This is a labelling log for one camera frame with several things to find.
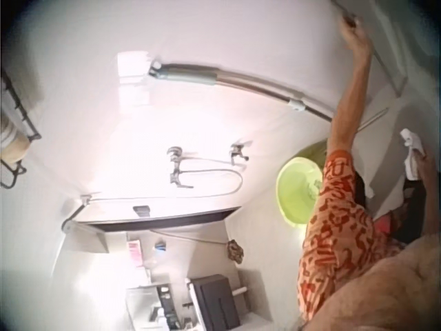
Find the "man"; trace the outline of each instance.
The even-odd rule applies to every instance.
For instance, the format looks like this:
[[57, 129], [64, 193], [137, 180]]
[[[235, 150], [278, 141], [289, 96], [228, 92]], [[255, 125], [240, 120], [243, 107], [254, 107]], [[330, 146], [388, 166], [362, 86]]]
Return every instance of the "man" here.
[[298, 303], [305, 330], [432, 328], [441, 312], [435, 163], [416, 153], [426, 219], [423, 237], [403, 250], [354, 201], [351, 149], [365, 106], [371, 43], [359, 20], [341, 18], [339, 25], [353, 52], [353, 74], [332, 122], [323, 188], [303, 243]]

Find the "bare skin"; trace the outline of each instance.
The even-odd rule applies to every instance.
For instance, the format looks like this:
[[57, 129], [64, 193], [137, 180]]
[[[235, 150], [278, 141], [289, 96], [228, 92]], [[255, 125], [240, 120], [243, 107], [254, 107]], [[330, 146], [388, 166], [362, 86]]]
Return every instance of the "bare skin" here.
[[[354, 71], [337, 110], [329, 153], [351, 151], [365, 104], [370, 42], [362, 26], [344, 19], [340, 30], [354, 55]], [[427, 191], [423, 237], [344, 285], [319, 309], [306, 331], [441, 330], [441, 250], [438, 173], [435, 161], [416, 152]]]
[[328, 139], [328, 154], [336, 150], [351, 152], [353, 140], [365, 110], [367, 82], [371, 67], [371, 42], [360, 21], [352, 27], [343, 17], [339, 20], [340, 33], [353, 53], [351, 81], [337, 107]]

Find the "wall-mounted faucet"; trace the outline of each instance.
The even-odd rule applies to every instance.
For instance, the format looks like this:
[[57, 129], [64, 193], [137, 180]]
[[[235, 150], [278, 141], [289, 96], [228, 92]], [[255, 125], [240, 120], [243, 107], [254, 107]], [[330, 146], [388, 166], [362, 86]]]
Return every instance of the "wall-mounted faucet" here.
[[235, 157], [241, 157], [242, 159], [244, 159], [244, 160], [246, 160], [246, 161], [249, 160], [249, 157], [246, 157], [246, 156], [243, 154], [243, 152], [242, 152], [242, 149], [243, 149], [244, 147], [245, 147], [245, 146], [244, 146], [243, 144], [241, 144], [241, 143], [234, 143], [234, 144], [231, 146], [231, 149], [230, 149], [230, 151], [229, 151], [229, 156], [230, 156], [230, 158], [231, 158], [231, 160], [232, 160], [232, 165], [233, 165], [233, 166], [236, 165], [235, 162], [234, 162], [234, 158], [235, 158]]
[[182, 148], [174, 146], [167, 151], [170, 162], [173, 162], [173, 172], [170, 174], [170, 183], [175, 184], [177, 188], [193, 188], [193, 186], [182, 185], [179, 175], [181, 174]]

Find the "shower curtain rod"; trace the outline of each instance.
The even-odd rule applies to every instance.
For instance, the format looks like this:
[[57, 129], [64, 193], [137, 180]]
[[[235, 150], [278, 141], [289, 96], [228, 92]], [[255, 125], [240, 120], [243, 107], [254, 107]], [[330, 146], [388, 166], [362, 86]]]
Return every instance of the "shower curtain rod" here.
[[167, 81], [199, 83], [209, 86], [226, 86], [252, 92], [286, 103], [297, 111], [305, 110], [327, 122], [332, 121], [332, 117], [325, 114], [326, 112], [331, 112], [331, 110], [328, 109], [323, 112], [309, 106], [308, 103], [315, 103], [315, 101], [309, 100], [303, 93], [283, 86], [282, 84], [248, 74], [194, 64], [161, 64], [157, 60], [153, 61], [148, 74], [156, 79]]

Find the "orange patterned shirt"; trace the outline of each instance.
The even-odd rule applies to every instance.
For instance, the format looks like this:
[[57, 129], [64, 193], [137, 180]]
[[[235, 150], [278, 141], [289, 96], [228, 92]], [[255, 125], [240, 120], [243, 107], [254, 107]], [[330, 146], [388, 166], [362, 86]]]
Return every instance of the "orange patterned shirt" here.
[[354, 202], [355, 170], [348, 152], [329, 155], [323, 173], [298, 272], [298, 306], [305, 321], [348, 281], [404, 247], [376, 230], [373, 219]]

